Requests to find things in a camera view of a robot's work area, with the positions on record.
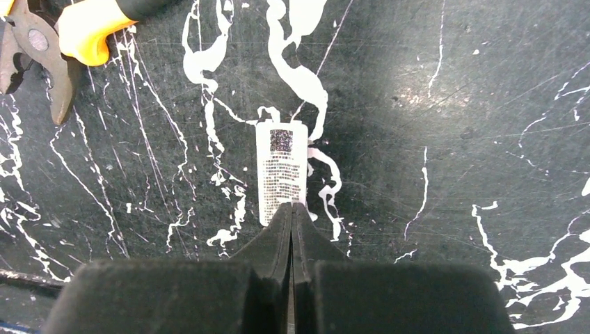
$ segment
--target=dark work surface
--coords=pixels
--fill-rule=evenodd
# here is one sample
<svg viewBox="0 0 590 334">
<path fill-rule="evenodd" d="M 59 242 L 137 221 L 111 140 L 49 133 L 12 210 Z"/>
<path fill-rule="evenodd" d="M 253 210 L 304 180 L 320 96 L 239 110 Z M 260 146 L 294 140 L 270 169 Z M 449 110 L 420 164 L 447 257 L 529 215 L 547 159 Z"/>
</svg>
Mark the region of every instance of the dark work surface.
<svg viewBox="0 0 590 334">
<path fill-rule="evenodd" d="M 110 39 L 112 60 L 84 73 L 67 124 L 51 123 L 39 67 L 2 97 L 2 269 L 67 280 L 98 258 L 215 260 L 261 230 L 255 131 L 243 121 L 262 106 L 288 121 L 302 101 L 269 58 L 266 14 L 282 1 L 235 1 L 233 12 L 229 1 L 217 17 L 202 0 L 189 27 L 192 50 L 207 50 L 218 19 L 232 22 L 218 68 L 203 54 L 188 64 L 218 84 L 212 118 L 211 95 L 183 69 L 189 0 Z M 319 72 L 328 93 L 312 147 L 340 178 L 310 160 L 316 226 L 333 236 L 318 193 L 341 181 L 329 210 L 353 260 L 474 264 L 520 333 L 587 331 L 590 3 L 321 2 L 280 20 L 285 37 L 309 34 L 282 57 Z M 297 119 L 311 131 L 317 115 L 306 103 Z M 38 328 L 51 305 L 0 294 L 13 324 Z"/>
</svg>

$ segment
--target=metal pliers jaw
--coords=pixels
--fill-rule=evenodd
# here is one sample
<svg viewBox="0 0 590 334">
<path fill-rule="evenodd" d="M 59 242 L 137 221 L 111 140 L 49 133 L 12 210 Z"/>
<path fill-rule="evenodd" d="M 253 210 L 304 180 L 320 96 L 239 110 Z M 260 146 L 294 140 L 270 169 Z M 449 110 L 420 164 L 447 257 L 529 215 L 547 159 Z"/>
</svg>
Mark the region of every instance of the metal pliers jaw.
<svg viewBox="0 0 590 334">
<path fill-rule="evenodd" d="M 56 21 L 41 6 L 41 0 L 16 0 L 6 18 L 0 54 L 0 93 L 15 92 L 32 61 L 51 76 L 51 118 L 57 125 L 67 120 L 78 88 L 82 64 L 62 55 Z"/>
<path fill-rule="evenodd" d="M 289 288 L 297 333 L 314 333 L 314 301 L 311 282 L 318 261 L 350 259 L 321 235 L 301 203 L 279 206 L 269 226 L 230 260 L 249 263 L 262 279 L 259 298 L 274 308 L 276 333 L 285 333 Z"/>
</svg>

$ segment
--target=qr code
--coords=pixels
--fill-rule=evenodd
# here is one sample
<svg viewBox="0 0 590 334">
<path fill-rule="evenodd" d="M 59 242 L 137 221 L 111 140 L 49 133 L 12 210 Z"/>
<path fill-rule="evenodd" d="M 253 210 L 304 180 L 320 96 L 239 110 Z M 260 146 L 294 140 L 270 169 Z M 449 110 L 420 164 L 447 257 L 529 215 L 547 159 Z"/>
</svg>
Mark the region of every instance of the qr code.
<svg viewBox="0 0 590 334">
<path fill-rule="evenodd" d="M 271 130 L 271 152 L 291 152 L 293 149 L 293 131 Z"/>
</svg>

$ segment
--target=white paint drip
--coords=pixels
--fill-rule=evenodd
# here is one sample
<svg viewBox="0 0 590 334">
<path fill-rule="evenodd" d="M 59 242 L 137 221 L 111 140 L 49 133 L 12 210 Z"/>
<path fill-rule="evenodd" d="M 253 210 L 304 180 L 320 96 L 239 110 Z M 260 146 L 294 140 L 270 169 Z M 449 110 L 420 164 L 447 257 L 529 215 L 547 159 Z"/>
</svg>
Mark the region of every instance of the white paint drip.
<svg viewBox="0 0 590 334">
<path fill-rule="evenodd" d="M 440 12 L 440 30 L 438 34 L 438 64 L 436 66 L 436 71 L 430 78 L 428 82 L 428 97 L 431 97 L 431 88 L 434 84 L 434 80 L 438 77 L 438 73 L 440 71 L 440 67 L 443 65 L 443 28 L 445 27 L 445 4 L 447 0 L 442 0 L 442 10 Z"/>
<path fill-rule="evenodd" d="M 313 175 L 314 170 L 315 169 L 313 168 L 312 164 L 308 162 L 308 177 Z"/>
<path fill-rule="evenodd" d="M 282 57 L 282 52 L 292 42 L 298 46 L 301 38 L 313 32 L 324 11 L 325 0 L 303 1 L 308 5 L 305 8 L 303 2 L 289 2 L 289 20 L 292 26 L 292 34 L 285 40 L 279 20 L 287 11 L 282 0 L 267 0 L 269 9 L 266 11 L 266 20 L 269 25 L 269 56 L 279 77 L 295 92 L 303 101 L 309 102 L 318 109 L 316 125 L 310 134 L 309 141 L 321 138 L 324 133 L 324 122 L 328 109 L 328 92 L 324 90 L 317 75 L 303 65 L 296 68 L 290 67 Z"/>
<path fill-rule="evenodd" d="M 330 221 L 332 222 L 332 241 L 338 241 L 338 237 L 342 231 L 341 223 L 344 220 L 344 217 L 340 217 L 338 214 L 338 208 L 334 203 L 336 198 L 336 193 L 340 191 L 342 188 L 342 180 L 340 179 L 340 169 L 338 165 L 334 162 L 334 160 L 324 154 L 317 148 L 308 148 L 308 157 L 311 159 L 316 159 L 320 162 L 325 163 L 330 167 L 330 173 L 332 176 L 330 177 L 330 181 L 334 181 L 334 186 L 325 185 L 318 193 L 318 196 L 324 202 L 324 211 Z M 335 210 L 335 214 L 332 215 L 330 212 L 329 207 L 332 207 Z"/>
<path fill-rule="evenodd" d="M 428 161 L 428 147 L 424 148 L 424 166 L 422 167 L 422 174 L 424 174 L 424 197 L 422 199 L 422 206 L 420 207 L 420 209 L 418 210 L 418 212 L 416 212 L 416 216 L 414 216 L 414 219 L 412 219 L 411 221 L 409 221 L 406 224 L 406 228 L 404 229 L 404 240 L 408 240 L 408 228 L 410 227 L 410 224 L 415 222 L 419 217 L 420 214 L 422 214 L 422 211 L 424 211 L 424 207 L 426 207 L 426 201 L 428 200 L 428 170 L 426 169 L 426 162 Z"/>
<path fill-rule="evenodd" d="M 193 14 L 193 11 L 198 7 L 198 5 L 199 1 L 195 1 L 193 3 L 191 12 L 187 14 L 186 20 L 184 22 L 184 30 L 182 32 L 182 46 L 184 48 L 183 67 L 186 77 L 193 84 L 202 85 L 203 89 L 212 96 L 217 91 L 217 81 L 205 78 L 203 71 L 206 70 L 209 72 L 215 72 L 219 65 L 221 65 L 221 63 L 223 62 L 223 59 L 225 58 L 225 53 L 228 48 L 229 30 L 232 25 L 232 22 L 228 21 L 228 19 L 225 18 L 221 6 L 221 0 L 217 0 L 215 7 L 217 27 L 219 28 L 221 33 L 217 37 L 217 39 L 215 39 L 215 42 L 209 49 L 199 49 L 198 51 L 193 51 L 189 45 L 189 28 L 191 19 L 197 19 L 200 22 L 200 14 Z M 230 9 L 233 17 L 233 3 L 231 4 Z M 215 120 L 213 118 L 215 106 L 213 103 L 213 99 L 211 97 L 206 97 L 205 95 L 203 95 L 203 98 L 207 100 L 207 102 L 205 103 L 205 122 L 207 125 L 206 132 L 209 137 L 209 151 L 214 157 L 218 159 L 223 154 L 223 152 L 225 152 L 225 148 L 223 147 L 223 144 L 221 144 L 221 142 L 219 141 L 219 138 L 217 137 L 215 131 Z M 218 155 L 214 154 L 212 144 L 219 151 Z"/>
<path fill-rule="evenodd" d="M 559 311 L 562 309 L 562 305 L 566 304 L 563 311 L 558 313 L 556 315 L 557 318 L 552 321 L 544 321 L 538 324 L 524 324 L 517 322 L 513 324 L 514 328 L 518 330 L 528 327 L 537 327 L 546 324 L 555 324 L 570 319 L 580 309 L 580 304 L 582 302 L 581 298 L 590 298 L 590 283 L 586 282 L 583 277 L 577 275 L 576 272 L 572 270 L 572 266 L 574 264 L 590 262 L 590 246 L 581 253 L 572 256 L 569 260 L 562 263 L 560 267 L 564 270 L 565 277 L 554 283 L 546 285 L 545 287 L 541 287 L 538 283 L 531 281 L 525 276 L 525 274 L 529 271 L 540 268 L 547 263 L 554 262 L 557 258 L 555 255 L 555 250 L 563 240 L 569 237 L 577 237 L 579 240 L 590 244 L 590 229 L 580 234 L 574 234 L 571 232 L 572 225 L 581 217 L 590 213 L 590 209 L 582 212 L 579 216 L 576 216 L 569 222 L 566 234 L 556 240 L 549 251 L 549 255 L 544 257 L 531 257 L 526 260 L 503 260 L 502 264 L 499 264 L 497 259 L 498 252 L 489 242 L 488 235 L 486 234 L 482 223 L 482 217 L 478 214 L 478 208 L 480 208 L 478 205 L 474 204 L 472 206 L 471 216 L 476 218 L 482 243 L 491 253 L 490 267 L 496 270 L 500 275 L 500 279 L 496 282 L 496 285 L 499 290 L 508 287 L 509 289 L 517 292 L 517 297 L 510 299 L 506 307 L 509 308 L 515 303 L 519 303 L 525 307 L 528 307 L 530 303 L 537 297 L 542 296 L 540 299 L 544 301 L 548 297 L 546 295 L 554 296 L 558 292 L 560 293 L 559 302 L 553 310 Z M 497 202 L 494 202 L 493 205 L 489 207 L 481 207 L 482 210 L 491 210 L 496 208 L 498 208 Z M 567 301 L 563 301 L 562 299 L 564 296 L 563 290 L 565 289 L 570 292 L 570 298 Z M 511 317 L 514 319 L 520 319 L 520 316 L 520 313 L 511 315 Z"/>
<path fill-rule="evenodd" d="M 410 259 L 412 258 L 412 256 L 414 256 L 414 253 L 416 253 L 418 251 L 418 249 L 416 248 L 415 250 L 412 250 L 409 253 L 403 254 L 402 256 L 398 257 L 397 259 L 395 259 L 395 261 L 393 262 L 393 264 L 398 263 L 399 260 L 404 259 L 406 257 L 410 257 Z"/>
<path fill-rule="evenodd" d="M 179 227 L 186 226 L 191 221 L 192 216 L 195 216 L 195 209 L 194 208 L 190 208 L 189 211 L 186 213 L 186 221 L 185 222 L 182 223 L 183 214 L 180 214 L 178 216 L 178 220 L 176 221 L 176 223 L 168 225 L 168 236 L 166 237 L 166 247 L 168 247 L 168 249 L 166 250 L 167 253 L 169 253 L 172 250 L 172 246 L 170 245 L 170 240 L 172 238 L 173 230 L 178 229 Z"/>
</svg>

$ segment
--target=pliers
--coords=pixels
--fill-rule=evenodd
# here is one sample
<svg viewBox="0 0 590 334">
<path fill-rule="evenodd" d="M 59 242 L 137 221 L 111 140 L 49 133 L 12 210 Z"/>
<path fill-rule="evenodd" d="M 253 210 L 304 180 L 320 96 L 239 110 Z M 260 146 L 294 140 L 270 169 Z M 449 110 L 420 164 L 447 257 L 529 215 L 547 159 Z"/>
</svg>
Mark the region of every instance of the pliers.
<svg viewBox="0 0 590 334">
<path fill-rule="evenodd" d="M 0 54 L 0 93 L 15 92 L 32 62 L 51 77 L 51 117 L 67 120 L 84 65 L 103 65 L 109 59 L 106 37 L 145 19 L 172 1 L 85 0 L 66 7 L 56 19 L 43 0 L 0 0 L 6 16 Z"/>
</svg>

